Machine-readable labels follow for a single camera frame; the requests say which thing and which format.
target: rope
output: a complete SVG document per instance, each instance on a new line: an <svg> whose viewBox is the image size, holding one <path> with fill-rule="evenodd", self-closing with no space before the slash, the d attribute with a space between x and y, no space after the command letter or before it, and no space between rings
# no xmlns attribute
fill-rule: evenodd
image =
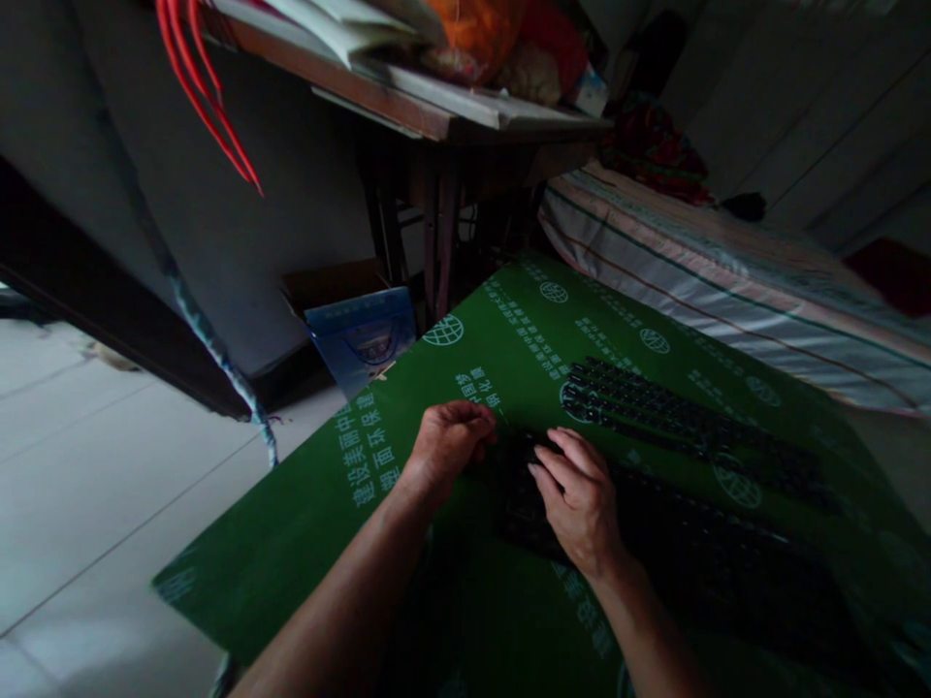
<svg viewBox="0 0 931 698"><path fill-rule="evenodd" d="M226 344L217 335L213 328L213 324L200 307L200 304L197 303L197 299L194 298L194 294L191 293L190 287L181 275L175 255L173 255L172 251L169 249L168 243L162 236L161 231L159 231L158 224L155 222L155 218L152 216L152 212L148 207L148 201L145 199L145 194L140 185L136 166L129 152L126 150L126 145L123 143L122 138L113 125L110 110L107 107L107 99L100 85L100 81L97 78L97 74L86 58L85 69L87 71L88 81L93 85L97 93L95 95L99 103L97 122L100 126L101 136L107 144L112 162L125 186L126 195L133 209L136 221L143 231L145 241L148 243L149 249L155 256L158 268L171 285L172 292L175 295L175 301L181 311L181 316L184 318L185 322L187 322L188 326L190 326L197 338L200 339L207 348L213 360L226 374L233 388L240 397L242 397L249 411L252 413L251 422L259 426L262 437L265 439L265 445L269 451L269 467L274 468L278 465L277 445L275 444L272 426L269 424L265 410L259 402L258 397L253 392L252 386L249 385L248 380L242 374L242 371L233 363L233 360L230 359L230 353Z"/></svg>

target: tiled floor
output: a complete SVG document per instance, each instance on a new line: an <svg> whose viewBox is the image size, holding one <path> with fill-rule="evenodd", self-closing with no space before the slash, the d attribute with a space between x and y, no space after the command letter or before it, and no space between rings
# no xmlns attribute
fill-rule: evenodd
<svg viewBox="0 0 931 698"><path fill-rule="evenodd" d="M206 696L219 649L148 581L267 472L265 445L83 344L0 320L0 695ZM279 413L280 455L343 404Z"/></svg>

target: forearm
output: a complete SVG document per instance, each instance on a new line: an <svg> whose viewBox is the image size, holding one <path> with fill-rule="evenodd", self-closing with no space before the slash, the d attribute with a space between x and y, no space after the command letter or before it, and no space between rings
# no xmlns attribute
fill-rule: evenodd
<svg viewBox="0 0 931 698"><path fill-rule="evenodd" d="M433 517L403 477L249 669L235 698L371 693Z"/></svg>
<svg viewBox="0 0 931 698"><path fill-rule="evenodd" d="M640 698L705 698L708 683L646 571L631 560L590 580Z"/></svg>

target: gray wall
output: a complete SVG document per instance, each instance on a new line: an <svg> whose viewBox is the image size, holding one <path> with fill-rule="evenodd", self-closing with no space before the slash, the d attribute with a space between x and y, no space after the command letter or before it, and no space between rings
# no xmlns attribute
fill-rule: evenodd
<svg viewBox="0 0 931 698"><path fill-rule="evenodd" d="M338 109L260 60L213 50L227 110L262 179L243 182L187 102L155 14L126 0L75 3L87 55L159 227L247 372L306 341L277 292L287 271L372 254ZM99 136L61 0L0 10L0 150L142 283L170 302Z"/></svg>
<svg viewBox="0 0 931 698"><path fill-rule="evenodd" d="M662 101L712 191L762 193L769 223L838 254L877 235L931 243L914 222L931 182L926 0L899 0L886 16L710 0Z"/></svg>

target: hand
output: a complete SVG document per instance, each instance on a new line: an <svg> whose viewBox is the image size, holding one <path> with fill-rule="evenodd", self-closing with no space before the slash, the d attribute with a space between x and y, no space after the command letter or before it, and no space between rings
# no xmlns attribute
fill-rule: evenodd
<svg viewBox="0 0 931 698"><path fill-rule="evenodd" d="M618 530L614 484L602 455L578 433L563 427L546 433L565 456L537 446L543 467L528 467L562 549L593 582L631 562Z"/></svg>
<svg viewBox="0 0 931 698"><path fill-rule="evenodd" d="M498 440L495 424L491 408L476 402L455 400L428 407L402 478L438 507L449 498L466 465L485 459L485 446Z"/></svg>

